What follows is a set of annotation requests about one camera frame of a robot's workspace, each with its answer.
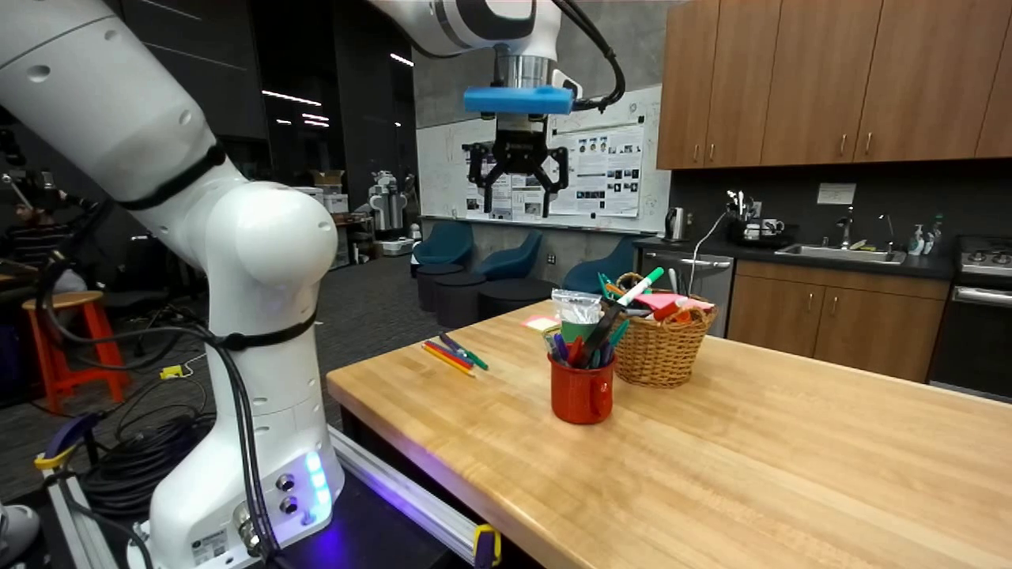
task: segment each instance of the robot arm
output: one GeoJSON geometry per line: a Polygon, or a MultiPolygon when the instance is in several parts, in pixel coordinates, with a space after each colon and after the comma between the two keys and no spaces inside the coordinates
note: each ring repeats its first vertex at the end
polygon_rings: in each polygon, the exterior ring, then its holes
{"type": "Polygon", "coordinates": [[[497,138],[465,146],[469,182],[482,190],[482,211],[490,211],[494,183],[501,173],[531,173],[542,186],[541,216],[546,216],[550,194],[568,186],[565,148],[546,148],[546,113],[568,113],[582,108],[603,112],[625,81],[612,51],[589,15],[571,0],[370,0],[389,13],[414,42],[419,53],[456,56],[469,51],[497,49],[494,89],[465,93],[465,108],[481,116],[497,116],[497,138]],[[577,86],[560,73],[557,35],[562,13],[601,49],[610,61],[617,89],[601,103],[571,103],[577,86]]]}
{"type": "MultiPolygon", "coordinates": [[[[374,4],[422,51],[498,49],[501,86],[542,89],[557,4],[568,0],[374,4]]],[[[263,543],[324,527],[343,484],[308,328],[334,257],[327,211],[279,183],[250,183],[199,105],[101,0],[4,8],[0,105],[207,277],[217,422],[151,498],[143,542],[154,566],[246,566],[263,543]]],[[[541,169],[531,148],[546,151],[542,116],[497,116],[498,172],[541,169]]]]}

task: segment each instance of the whiteboard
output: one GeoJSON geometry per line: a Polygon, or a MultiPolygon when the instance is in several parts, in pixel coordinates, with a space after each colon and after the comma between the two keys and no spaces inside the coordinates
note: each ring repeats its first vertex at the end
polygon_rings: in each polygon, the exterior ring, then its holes
{"type": "Polygon", "coordinates": [[[490,225],[582,228],[612,233],[663,233],[671,173],[657,172],[662,86],[625,93],[603,113],[577,112],[546,120],[546,148],[568,148],[568,186],[552,194],[534,177],[501,173],[494,209],[469,183],[469,142],[494,142],[494,120],[417,129],[417,183],[422,220],[490,225]]]}

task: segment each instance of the red cup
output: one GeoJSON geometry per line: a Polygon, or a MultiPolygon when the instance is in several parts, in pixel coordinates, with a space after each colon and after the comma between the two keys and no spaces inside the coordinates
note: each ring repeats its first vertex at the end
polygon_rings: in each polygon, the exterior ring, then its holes
{"type": "Polygon", "coordinates": [[[601,423],[612,402],[612,357],[607,366],[550,362],[550,410],[565,423],[601,423]]]}

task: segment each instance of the countertop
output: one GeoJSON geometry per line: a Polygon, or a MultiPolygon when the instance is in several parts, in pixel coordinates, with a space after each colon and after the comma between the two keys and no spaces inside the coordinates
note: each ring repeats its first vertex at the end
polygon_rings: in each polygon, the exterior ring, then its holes
{"type": "MultiPolygon", "coordinates": [[[[644,253],[688,253],[696,245],[671,245],[671,240],[636,240],[644,253]]],[[[830,260],[802,260],[802,257],[774,257],[774,251],[732,247],[726,240],[710,240],[699,253],[755,260],[755,264],[780,264],[780,266],[818,266],[838,273],[867,273],[867,274],[906,274],[906,277],[932,277],[951,281],[949,257],[906,257],[901,266],[864,266],[864,264],[830,264],[830,260]]]]}
{"type": "Polygon", "coordinates": [[[406,344],[327,395],[542,566],[1012,566],[1012,405],[704,338],[677,389],[550,414],[534,304],[406,344]]]}

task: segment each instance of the woven basket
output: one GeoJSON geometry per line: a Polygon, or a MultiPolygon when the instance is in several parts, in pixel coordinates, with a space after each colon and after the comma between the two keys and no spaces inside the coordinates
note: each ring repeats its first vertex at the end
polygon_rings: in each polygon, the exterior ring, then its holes
{"type": "Polygon", "coordinates": [[[620,381],[642,386],[688,383],[709,324],[710,312],[701,324],[628,319],[628,335],[617,348],[620,381]]]}

